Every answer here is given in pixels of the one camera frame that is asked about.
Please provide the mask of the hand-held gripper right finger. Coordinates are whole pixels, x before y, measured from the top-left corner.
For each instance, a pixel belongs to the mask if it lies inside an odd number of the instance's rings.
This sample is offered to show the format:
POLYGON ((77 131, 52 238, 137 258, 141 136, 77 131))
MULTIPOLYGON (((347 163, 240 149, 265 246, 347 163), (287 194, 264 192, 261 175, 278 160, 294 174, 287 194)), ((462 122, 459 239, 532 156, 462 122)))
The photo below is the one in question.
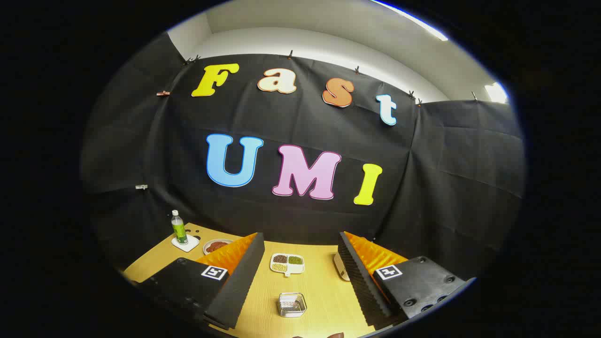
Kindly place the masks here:
POLYGON ((425 255, 407 259, 346 231, 339 234, 338 254, 366 323, 376 330, 420 319, 474 282, 425 255))

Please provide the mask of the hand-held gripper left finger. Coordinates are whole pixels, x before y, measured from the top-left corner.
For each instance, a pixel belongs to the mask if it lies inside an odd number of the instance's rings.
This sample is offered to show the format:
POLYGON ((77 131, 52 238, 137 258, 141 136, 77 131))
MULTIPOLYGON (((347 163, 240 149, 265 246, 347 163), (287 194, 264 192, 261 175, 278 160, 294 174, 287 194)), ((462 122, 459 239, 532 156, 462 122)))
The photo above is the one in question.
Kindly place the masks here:
POLYGON ((177 258, 139 288, 185 321, 234 329, 264 251, 256 232, 195 261, 177 258))

